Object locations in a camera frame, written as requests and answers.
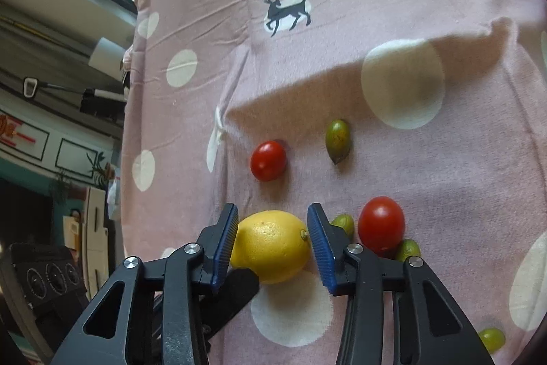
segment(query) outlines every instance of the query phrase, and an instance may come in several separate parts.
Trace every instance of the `metal screw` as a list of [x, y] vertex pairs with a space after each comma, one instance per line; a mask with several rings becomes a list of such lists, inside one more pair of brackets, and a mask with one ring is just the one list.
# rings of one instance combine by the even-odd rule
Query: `metal screw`
[[197, 243], [188, 243], [184, 247], [184, 252], [187, 254], [195, 254], [196, 252], [200, 252], [201, 246]]
[[423, 266], [423, 260], [421, 257], [412, 256], [409, 258], [409, 264], [410, 266], [413, 266], [414, 268], [419, 268]]
[[124, 260], [124, 266], [126, 268], [134, 268], [135, 266], [138, 265], [138, 258], [137, 257], [127, 257], [125, 260]]
[[352, 254], [360, 254], [363, 252], [363, 246], [361, 246], [359, 243], [350, 243], [349, 245], [347, 245], [347, 250]]

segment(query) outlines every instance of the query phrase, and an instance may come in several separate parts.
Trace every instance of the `tomato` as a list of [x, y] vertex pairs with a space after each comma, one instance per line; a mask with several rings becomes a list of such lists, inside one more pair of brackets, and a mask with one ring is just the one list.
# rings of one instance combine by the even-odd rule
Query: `tomato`
[[266, 141], [251, 155], [251, 172], [260, 181], [272, 181], [285, 171], [286, 153], [276, 141]]
[[359, 238], [363, 245], [384, 257], [397, 248], [405, 233], [405, 216], [389, 197], [371, 199], [359, 217]]

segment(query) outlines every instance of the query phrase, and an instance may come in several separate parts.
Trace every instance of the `white wall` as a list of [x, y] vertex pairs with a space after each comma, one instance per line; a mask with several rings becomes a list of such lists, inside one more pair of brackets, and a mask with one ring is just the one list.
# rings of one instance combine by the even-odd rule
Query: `white wall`
[[23, 121], [16, 130], [36, 142], [15, 137], [12, 141], [17, 147], [10, 147], [0, 141], [0, 157], [41, 175], [53, 178], [62, 167], [68, 169], [68, 177], [89, 184], [93, 181], [88, 174], [91, 165], [86, 154], [94, 159], [98, 152], [104, 152], [105, 161], [112, 157], [113, 139], [50, 114], [4, 90], [0, 90], [1, 114]]
[[105, 37], [128, 48], [136, 16], [110, 0], [0, 0], [48, 27], [94, 47]]

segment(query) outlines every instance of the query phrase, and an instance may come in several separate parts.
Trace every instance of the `black deer silhouette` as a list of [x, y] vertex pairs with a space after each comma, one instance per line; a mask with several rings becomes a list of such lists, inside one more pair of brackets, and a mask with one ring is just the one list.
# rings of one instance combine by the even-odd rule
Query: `black deer silhouette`
[[290, 30], [296, 27], [296, 23], [298, 22], [298, 19], [300, 19], [300, 15], [304, 15], [307, 17], [306, 26], [311, 24], [311, 17], [310, 13], [306, 11], [306, 0], [301, 0], [299, 3], [295, 3], [294, 5], [288, 5], [286, 7], [281, 6], [281, 0], [264, 0], [265, 3], [268, 3], [270, 7], [268, 8], [268, 23], [266, 24], [266, 27], [268, 27], [268, 30], [272, 29], [272, 22], [275, 22], [275, 28], [273, 29], [272, 37], [275, 36], [275, 33], [277, 32], [277, 28], [279, 27], [279, 21], [283, 18], [286, 18], [287, 16], [293, 16], [294, 22]]

